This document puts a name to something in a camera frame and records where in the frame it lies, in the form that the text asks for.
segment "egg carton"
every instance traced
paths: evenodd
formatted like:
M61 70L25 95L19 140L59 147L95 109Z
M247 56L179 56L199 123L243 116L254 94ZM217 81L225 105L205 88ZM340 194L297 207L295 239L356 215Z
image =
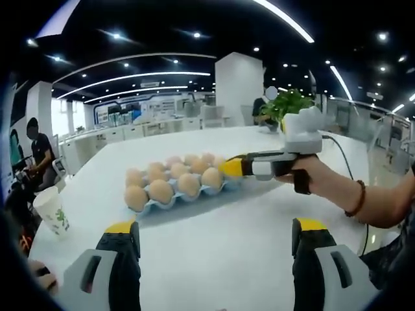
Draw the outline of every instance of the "egg carton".
M165 171L167 176L170 176L170 171L166 170ZM201 179L202 179L202 175L200 174L192 174L194 175L198 180L199 183L201 184ZM148 189L149 189L149 184L148 184L148 178L147 176L145 176L143 178L147 184L147 186L144 187L144 190L147 192L147 196L148 195ZM167 183L169 183L172 188L173 188L173 197L171 198L171 201L168 204L164 204L162 202L150 199L145 205L144 208L141 212L136 212L140 217L147 215L149 212L151 212L152 209L171 209L176 203L180 203L184 202L184 203L189 203L189 202L194 202L196 201L201 195L205 194L208 196L216 196L218 195L221 191L223 190L237 190L241 187L241 178L238 179L233 179L233 178L227 178L226 176L224 177L224 180L222 181L222 185L220 186L220 189L216 189L207 185L201 185L201 187L199 188L199 192L196 194L196 196L188 196L186 193L184 192L180 192L178 190L178 180L174 179L174 178L170 178Z

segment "white table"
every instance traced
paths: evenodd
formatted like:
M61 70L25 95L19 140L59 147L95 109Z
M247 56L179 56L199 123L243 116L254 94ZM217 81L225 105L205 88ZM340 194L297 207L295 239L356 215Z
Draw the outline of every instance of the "white table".
M334 135L355 179L368 181L366 146ZM257 127L221 128L144 137L105 146L61 192L71 235L58 241L42 223L30 257L46 263L62 283L64 270L95 248L111 224L134 215L123 201L125 170L203 151L234 156L281 147L276 134ZM324 141L320 159L347 176L340 150ZM292 310L291 224L316 218L338 244L357 251L364 227L317 196L292 185L246 180L243 190L183 205L139 221L143 310Z

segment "floor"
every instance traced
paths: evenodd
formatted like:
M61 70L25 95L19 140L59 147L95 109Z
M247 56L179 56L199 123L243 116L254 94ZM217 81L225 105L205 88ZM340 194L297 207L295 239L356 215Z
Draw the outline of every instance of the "floor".
M368 152L368 159L370 185L394 187L399 183L402 176L394 172L393 168L389 164L389 158L386 156L385 149L375 147L373 150ZM393 241L393 239L395 239L395 237L397 237L398 234L398 227L379 229L370 226L365 253L389 244ZM365 242L366 235L362 238L359 253L362 253Z

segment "black cable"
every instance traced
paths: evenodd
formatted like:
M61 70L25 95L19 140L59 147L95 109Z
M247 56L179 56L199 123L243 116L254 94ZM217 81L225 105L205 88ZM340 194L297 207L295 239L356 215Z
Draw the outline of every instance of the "black cable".
M334 138L333 138L332 136L330 136L330 135L323 135L322 137L323 137L323 139L331 139L332 141L334 141L334 142L335 142L335 144L338 146L338 148L339 148L339 149L340 149L340 151L342 152L343 158L344 158L344 160L345 160L345 162L346 162L346 166L348 167L348 171L349 171L349 175L350 175L351 180L355 180L355 179L353 178L353 174L351 173L351 170L350 170L350 166L349 166L348 159L346 158L346 155L344 154L344 151L343 151L342 147L340 146L340 144L338 143L338 141L337 141L336 139L334 139ZM369 225L368 225L368 224L366 224L366 241L364 241L364 246L363 246L362 255L364 255L364 252L366 251L366 246L368 245L368 239L369 239Z

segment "white pillar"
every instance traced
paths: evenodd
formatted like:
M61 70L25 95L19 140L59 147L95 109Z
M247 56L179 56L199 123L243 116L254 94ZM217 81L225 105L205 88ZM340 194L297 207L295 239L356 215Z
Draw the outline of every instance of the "white pillar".
M73 101L68 100L66 102L66 112L67 112L67 125L69 128L69 134L75 134L75 127L73 126Z
M231 126L243 126L241 106L253 106L263 95L261 60L233 52L215 64L216 105L224 106Z
M52 136L52 84L39 81L27 93L26 120L37 118L39 129Z
M84 104L84 114L85 114L85 129L93 130L94 129L94 120L93 120L93 105Z

